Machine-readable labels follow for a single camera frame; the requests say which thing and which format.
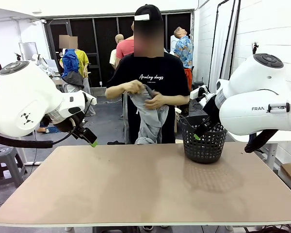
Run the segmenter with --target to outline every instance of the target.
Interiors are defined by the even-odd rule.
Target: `plastic basket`
[[[227,134],[227,130],[218,123],[200,140],[196,140],[194,131],[206,118],[207,116],[180,117],[185,155],[201,164],[211,164],[220,159]]]

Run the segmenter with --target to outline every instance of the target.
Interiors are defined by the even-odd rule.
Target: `blue object on floor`
[[[48,133],[60,133],[57,127],[47,127]]]

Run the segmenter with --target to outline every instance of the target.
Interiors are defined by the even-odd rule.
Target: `sneaker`
[[[153,226],[142,226],[142,228],[147,232],[153,230]]]

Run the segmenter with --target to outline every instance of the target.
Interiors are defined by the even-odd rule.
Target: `person's hand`
[[[155,97],[151,100],[145,101],[145,108],[149,110],[154,110],[162,107],[165,103],[166,97],[163,96],[160,92],[154,92]]]
[[[140,94],[141,91],[145,88],[145,86],[142,84],[142,82],[134,80],[129,83],[124,83],[123,88],[125,91],[131,94]]]

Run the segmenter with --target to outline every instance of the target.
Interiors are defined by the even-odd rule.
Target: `blue floral shirt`
[[[191,69],[193,65],[194,46],[189,37],[183,36],[177,43],[174,53],[179,56],[184,68]]]

